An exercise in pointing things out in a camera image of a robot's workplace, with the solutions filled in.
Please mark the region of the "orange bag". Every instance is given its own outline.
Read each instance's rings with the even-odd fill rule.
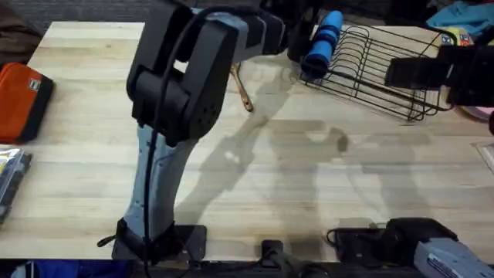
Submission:
[[[0,71],[0,144],[36,138],[53,81],[21,63],[7,63]]]

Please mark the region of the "blue object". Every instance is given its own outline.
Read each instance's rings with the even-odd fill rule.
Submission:
[[[128,261],[122,260],[34,260],[40,278],[124,278]]]
[[[494,25],[494,3],[469,5],[458,1],[433,15],[431,27],[462,27],[470,35],[480,36],[485,28]]]
[[[342,25],[343,14],[339,11],[330,12],[324,18],[312,41],[312,49],[302,61],[302,71],[308,77],[319,79],[327,74],[331,56],[340,39]]]

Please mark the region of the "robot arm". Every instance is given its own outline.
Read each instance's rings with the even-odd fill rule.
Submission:
[[[174,224],[174,200],[188,156],[221,113],[231,65],[284,51],[294,26],[309,6],[303,0],[263,1],[262,5],[269,12],[252,14],[246,9],[242,14],[239,9],[235,15],[210,14],[192,28],[181,45],[178,60],[188,62],[188,67],[184,73],[172,69],[164,112],[159,115],[148,199],[151,244],[146,246],[144,176],[155,107],[174,43],[196,12],[165,0],[157,1],[151,9],[127,80],[127,92],[134,103],[132,116],[139,125],[139,159],[132,199],[117,223],[113,258],[144,259],[148,248],[146,259],[157,263],[181,255],[191,241],[196,241],[196,247],[188,250],[191,257],[204,257],[205,227]]]

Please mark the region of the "blue cloth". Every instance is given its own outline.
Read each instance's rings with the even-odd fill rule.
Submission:
[[[486,27],[494,25],[494,3],[469,5],[458,1],[433,15],[427,24],[431,27],[462,27],[470,35],[480,36]]]
[[[127,261],[37,259],[34,261],[40,278],[123,278]]]

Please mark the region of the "cable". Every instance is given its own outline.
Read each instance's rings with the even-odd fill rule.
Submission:
[[[187,34],[191,30],[191,28],[200,20],[205,19],[208,15],[214,13],[214,12],[228,12],[231,14],[238,14],[241,11],[240,8],[233,8],[233,7],[209,7],[205,8],[202,11],[200,11],[197,15],[195,15],[184,27],[180,35],[178,36],[177,40],[175,41],[174,47],[171,50],[171,54],[168,58],[167,65],[166,65],[166,70],[164,71],[163,74],[163,79],[161,82],[161,91],[160,91],[160,97],[159,101],[157,102],[156,105],[156,110],[154,112],[154,121],[153,121],[153,131],[151,133],[151,142],[149,144],[149,151],[147,154],[147,163],[146,163],[146,171],[144,174],[144,256],[143,256],[143,262],[144,262],[144,274],[146,277],[150,278],[151,276],[149,275],[149,266],[148,266],[148,261],[149,261],[149,247],[151,244],[150,240],[150,235],[149,235],[149,190],[150,190],[150,183],[151,183],[151,172],[153,168],[153,160],[154,160],[154,152],[156,151],[156,141],[157,141],[157,134],[158,134],[158,128],[159,128],[159,123],[160,123],[160,115],[161,111],[163,110],[164,106],[164,99],[166,97],[166,89],[168,86],[168,81],[170,79],[170,74],[171,74],[171,69],[174,68],[174,62],[177,59],[179,49],[185,40]],[[249,12],[248,9],[242,8],[243,12]]]
[[[180,244],[182,245],[182,249],[185,249],[187,250],[187,254],[189,256],[189,261],[188,261],[188,268],[183,272],[181,273],[180,275],[177,276],[177,278],[184,278],[189,272],[192,271],[192,263],[191,262],[195,262],[195,258],[192,256],[192,252],[191,250],[188,248],[187,245],[185,245],[184,242],[181,241],[181,239],[179,239],[180,241]]]
[[[227,273],[231,271],[242,271],[242,270],[251,270],[257,266],[260,266],[261,263],[265,260],[268,259],[275,251],[270,250],[264,256],[262,256],[260,259],[255,261],[254,263],[246,263],[243,266],[234,266],[234,267],[228,267],[228,268],[218,268],[214,270],[208,270],[205,268],[205,270],[208,272],[208,274],[218,274],[218,273]]]
[[[330,230],[327,231],[327,233],[326,233],[326,241],[327,241],[327,244],[329,244],[331,247],[336,248],[337,247],[337,244],[333,240],[330,239],[330,235],[332,233],[334,233],[334,231],[336,231],[336,229],[330,229]]]

